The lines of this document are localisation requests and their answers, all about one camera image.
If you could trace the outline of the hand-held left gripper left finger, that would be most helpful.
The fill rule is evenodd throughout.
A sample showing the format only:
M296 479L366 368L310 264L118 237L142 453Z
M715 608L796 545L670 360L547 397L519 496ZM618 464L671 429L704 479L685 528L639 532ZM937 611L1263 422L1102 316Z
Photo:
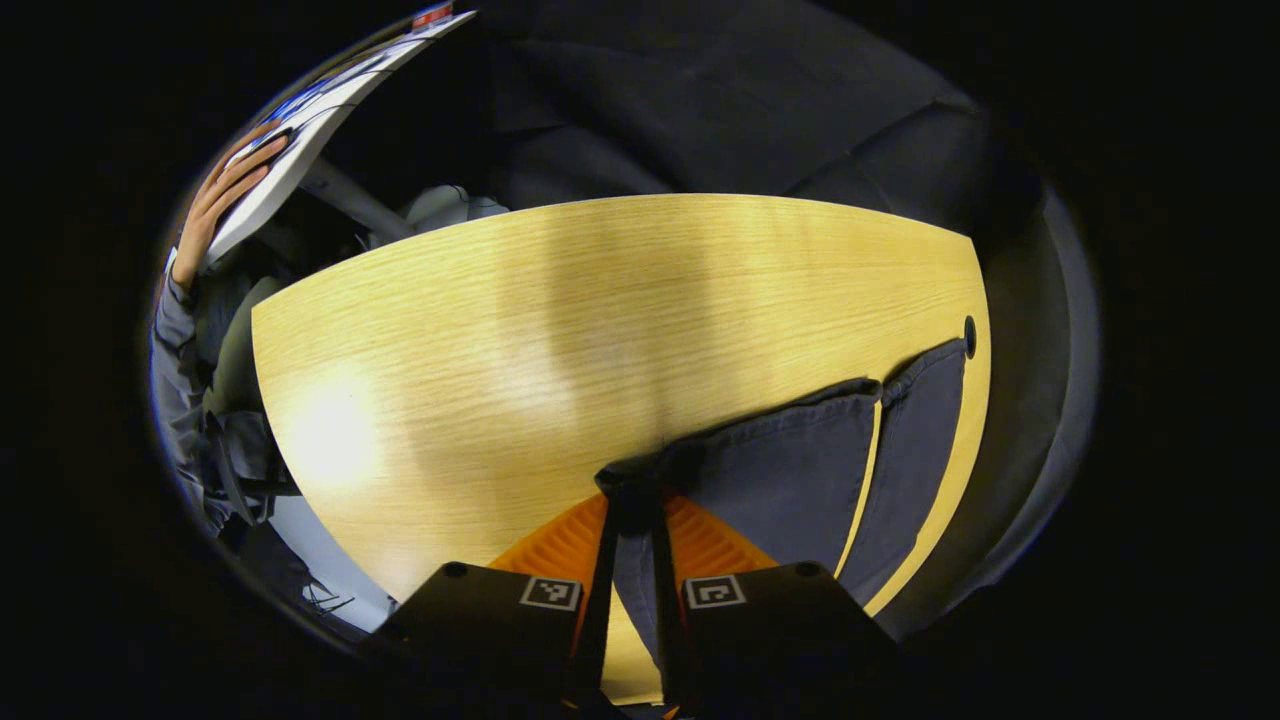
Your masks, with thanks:
M595 495L485 565L440 565L378 629L424 708L602 708L617 534Z

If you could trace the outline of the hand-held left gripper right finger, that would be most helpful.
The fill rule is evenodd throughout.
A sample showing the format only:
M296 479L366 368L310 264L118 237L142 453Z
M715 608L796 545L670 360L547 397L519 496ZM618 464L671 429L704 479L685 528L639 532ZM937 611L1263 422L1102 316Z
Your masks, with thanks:
M881 707L895 642L820 564L776 562L682 495L652 524L673 719L851 719Z

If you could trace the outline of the dark blue jeans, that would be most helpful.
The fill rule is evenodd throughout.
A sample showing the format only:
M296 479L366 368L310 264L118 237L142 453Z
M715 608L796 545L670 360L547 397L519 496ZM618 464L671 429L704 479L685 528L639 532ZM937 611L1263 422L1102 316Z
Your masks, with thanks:
M820 564L870 618L867 603L940 492L973 354L972 341L950 340L887 380L845 380L596 474L622 516L614 588L660 679L652 524L662 498L690 498L776 562Z

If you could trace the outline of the white rounded object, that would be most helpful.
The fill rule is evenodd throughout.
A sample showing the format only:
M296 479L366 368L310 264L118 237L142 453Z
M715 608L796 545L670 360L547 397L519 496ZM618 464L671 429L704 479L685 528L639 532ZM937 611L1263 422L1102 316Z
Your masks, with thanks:
M406 206L404 219L416 232L425 233L508 211L493 197L472 195L458 184L439 184L416 196Z

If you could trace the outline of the grey metal bar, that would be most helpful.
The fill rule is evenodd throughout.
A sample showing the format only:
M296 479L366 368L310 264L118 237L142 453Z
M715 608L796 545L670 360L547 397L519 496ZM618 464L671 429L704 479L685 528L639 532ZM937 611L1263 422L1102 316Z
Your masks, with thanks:
M390 210L356 179L324 158L317 158L312 163L300 187L365 228L370 249L379 249L416 234L415 228L402 215Z

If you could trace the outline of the black backdrop cloth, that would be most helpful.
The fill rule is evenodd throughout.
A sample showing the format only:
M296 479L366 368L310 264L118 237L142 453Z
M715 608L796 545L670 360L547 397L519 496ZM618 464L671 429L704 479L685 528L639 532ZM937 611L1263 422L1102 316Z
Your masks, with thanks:
M991 102L838 0L460 0L477 17L388 79L329 156L403 202L791 196L969 236L989 409L943 538L879 612L899 639L992 585L1076 478L1100 395L1085 234Z

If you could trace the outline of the white printed poster board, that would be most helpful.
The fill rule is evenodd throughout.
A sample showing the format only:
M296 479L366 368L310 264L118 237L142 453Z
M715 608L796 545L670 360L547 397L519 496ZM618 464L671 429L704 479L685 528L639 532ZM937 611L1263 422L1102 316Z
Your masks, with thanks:
M346 118L385 79L454 29L466 26L475 12L456 12L452 3L438 3L413 17L410 29L370 49L357 51L292 94L268 115L293 129L292 142L271 165L268 177L224 215L223 223L201 263L202 269L259 232L301 190L300 182L323 156L323 150Z

